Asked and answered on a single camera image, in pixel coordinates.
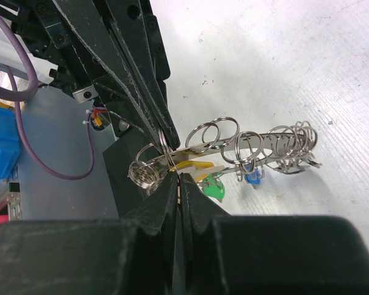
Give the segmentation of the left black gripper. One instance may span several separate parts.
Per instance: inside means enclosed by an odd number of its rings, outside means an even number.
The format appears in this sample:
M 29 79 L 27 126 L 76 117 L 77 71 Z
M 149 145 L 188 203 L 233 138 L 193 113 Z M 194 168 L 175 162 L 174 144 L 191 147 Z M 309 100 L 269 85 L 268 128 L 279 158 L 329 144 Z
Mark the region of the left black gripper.
M 180 139 L 168 110 L 170 68 L 149 1 L 12 1 L 12 30 L 57 65 L 53 84 L 114 111 L 157 150 Z

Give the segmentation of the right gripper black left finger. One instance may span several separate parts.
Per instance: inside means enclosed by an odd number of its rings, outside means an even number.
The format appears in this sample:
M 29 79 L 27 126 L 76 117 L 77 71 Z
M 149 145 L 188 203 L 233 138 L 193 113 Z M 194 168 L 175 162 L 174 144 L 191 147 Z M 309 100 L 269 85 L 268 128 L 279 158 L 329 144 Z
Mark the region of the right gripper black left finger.
M 178 177 L 127 216 L 0 225 L 0 294 L 168 294 Z

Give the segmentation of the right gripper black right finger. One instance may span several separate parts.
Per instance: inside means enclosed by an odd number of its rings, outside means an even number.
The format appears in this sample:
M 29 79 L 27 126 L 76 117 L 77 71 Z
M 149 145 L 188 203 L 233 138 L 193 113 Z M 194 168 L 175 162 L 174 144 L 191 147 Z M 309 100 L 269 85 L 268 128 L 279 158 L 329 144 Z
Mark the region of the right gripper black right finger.
M 369 252 L 338 216 L 232 216 L 180 176 L 189 294 L 369 294 Z

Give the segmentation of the large silver keyring disc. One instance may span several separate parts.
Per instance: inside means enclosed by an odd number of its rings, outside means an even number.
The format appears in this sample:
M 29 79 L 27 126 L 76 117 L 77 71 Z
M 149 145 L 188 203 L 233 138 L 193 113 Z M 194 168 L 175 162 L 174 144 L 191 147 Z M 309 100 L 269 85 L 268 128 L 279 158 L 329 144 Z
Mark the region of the large silver keyring disc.
M 235 174 L 239 182 L 245 175 L 258 168 L 261 179 L 264 169 L 269 168 L 284 175 L 294 175 L 309 167 L 320 168 L 313 154 L 319 136 L 308 121 L 292 125 L 278 125 L 266 133 L 242 131 L 232 117 L 218 117 L 198 125 L 187 136 L 185 147 L 172 150 L 163 134 L 159 134 L 162 155 L 143 160 L 141 155 L 153 145 L 148 144 L 136 155 L 129 166 L 128 177 L 148 195 L 157 190 L 161 182 L 176 164 L 185 160 L 213 162 L 226 168 L 218 173 L 221 177 Z

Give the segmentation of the yellow tagged key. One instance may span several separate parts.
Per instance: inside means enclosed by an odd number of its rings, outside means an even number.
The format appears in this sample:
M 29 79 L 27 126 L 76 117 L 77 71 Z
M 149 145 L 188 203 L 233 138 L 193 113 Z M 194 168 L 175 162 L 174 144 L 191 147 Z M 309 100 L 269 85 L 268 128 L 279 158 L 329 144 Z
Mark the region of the yellow tagged key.
M 175 168 L 171 168 L 170 171 L 176 170 L 181 173 L 188 173 L 193 180 L 198 183 L 205 179 L 212 173 L 218 173 L 225 169 L 224 165 L 217 165 L 213 162 L 197 161 L 197 160 L 185 160 L 176 164 Z

